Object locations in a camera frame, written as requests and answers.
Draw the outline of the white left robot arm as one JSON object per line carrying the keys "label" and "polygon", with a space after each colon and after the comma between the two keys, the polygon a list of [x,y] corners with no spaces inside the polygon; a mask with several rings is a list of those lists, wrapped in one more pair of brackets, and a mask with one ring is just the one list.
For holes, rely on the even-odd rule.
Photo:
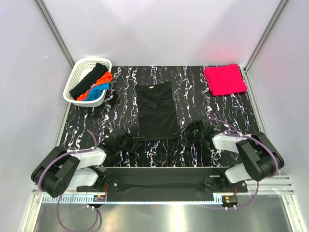
{"label": "white left robot arm", "polygon": [[106,161],[122,151],[133,153],[142,145],[143,138],[113,130],[98,143],[99,134],[90,132],[94,146],[81,150],[54,147],[34,169],[30,179],[38,189],[51,197],[59,197],[69,189],[89,188],[100,191],[107,188],[104,170],[99,169]]}

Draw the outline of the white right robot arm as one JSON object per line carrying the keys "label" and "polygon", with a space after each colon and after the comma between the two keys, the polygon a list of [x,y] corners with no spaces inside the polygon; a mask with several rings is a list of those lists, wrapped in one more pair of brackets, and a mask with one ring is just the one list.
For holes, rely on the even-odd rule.
{"label": "white right robot arm", "polygon": [[223,191],[231,191],[240,181],[259,182],[276,176],[285,166],[281,154],[261,131],[242,135],[230,124],[209,118],[193,121],[174,134],[180,137],[178,142],[184,146],[201,142],[211,149],[239,154],[242,163],[228,168],[219,179]]}

